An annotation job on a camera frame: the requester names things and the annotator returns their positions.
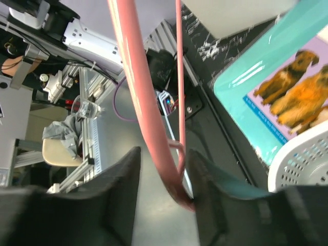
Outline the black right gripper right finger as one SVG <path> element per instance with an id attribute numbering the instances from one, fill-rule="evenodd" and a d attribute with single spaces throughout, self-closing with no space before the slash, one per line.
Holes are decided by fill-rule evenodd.
<path id="1" fill-rule="evenodd" d="M 270 193 L 196 150 L 189 151 L 188 174 L 201 245 L 327 245 L 327 186 Z"/>

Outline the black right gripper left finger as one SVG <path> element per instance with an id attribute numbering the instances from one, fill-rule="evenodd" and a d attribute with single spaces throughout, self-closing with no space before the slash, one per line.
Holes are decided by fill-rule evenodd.
<path id="1" fill-rule="evenodd" d="M 1 189 L 1 245 L 131 245 L 141 149 L 69 193 Z"/>

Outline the coral pink hanger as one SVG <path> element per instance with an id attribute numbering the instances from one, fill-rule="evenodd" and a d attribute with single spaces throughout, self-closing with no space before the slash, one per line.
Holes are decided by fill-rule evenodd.
<path id="1" fill-rule="evenodd" d="M 193 199 L 182 184 L 186 159 L 186 131 L 181 2 L 176 1 L 175 5 L 179 141 L 168 139 L 166 136 L 144 51 L 135 2 L 108 2 L 141 133 L 167 191 L 180 206 L 193 212 L 195 210 Z"/>

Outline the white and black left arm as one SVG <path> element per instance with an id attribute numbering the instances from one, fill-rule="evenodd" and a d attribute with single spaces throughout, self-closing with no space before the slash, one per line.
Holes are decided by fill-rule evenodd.
<path id="1" fill-rule="evenodd" d="M 63 49 L 71 49 L 88 62 L 113 75 L 123 71 L 118 46 L 93 31 L 80 16 L 60 1 L 1 1 L 8 6 L 7 20 Z"/>

